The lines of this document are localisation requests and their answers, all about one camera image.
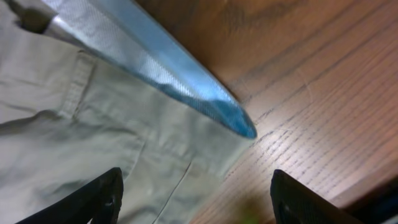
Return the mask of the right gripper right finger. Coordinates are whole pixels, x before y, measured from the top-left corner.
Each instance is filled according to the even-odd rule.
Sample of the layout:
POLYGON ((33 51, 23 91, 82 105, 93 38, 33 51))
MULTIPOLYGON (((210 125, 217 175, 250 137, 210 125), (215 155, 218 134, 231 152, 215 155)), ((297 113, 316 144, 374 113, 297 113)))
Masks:
POLYGON ((276 224, 360 223, 280 169, 273 173, 270 195, 276 224))

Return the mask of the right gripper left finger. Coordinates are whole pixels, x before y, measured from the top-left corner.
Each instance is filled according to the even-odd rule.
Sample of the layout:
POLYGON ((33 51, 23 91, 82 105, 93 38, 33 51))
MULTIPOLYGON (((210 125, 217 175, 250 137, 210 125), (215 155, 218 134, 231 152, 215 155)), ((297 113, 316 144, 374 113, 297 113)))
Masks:
POLYGON ((122 171, 114 167, 17 224, 117 224, 123 192, 122 171))

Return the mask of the khaki green shorts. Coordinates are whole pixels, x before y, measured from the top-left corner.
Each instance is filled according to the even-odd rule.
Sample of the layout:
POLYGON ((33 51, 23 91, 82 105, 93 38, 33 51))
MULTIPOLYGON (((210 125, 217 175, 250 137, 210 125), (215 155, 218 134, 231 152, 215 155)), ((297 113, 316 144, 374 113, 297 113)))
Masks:
POLYGON ((114 223, 188 223, 256 136, 135 2, 1 2, 2 223, 63 223, 92 181, 114 223))

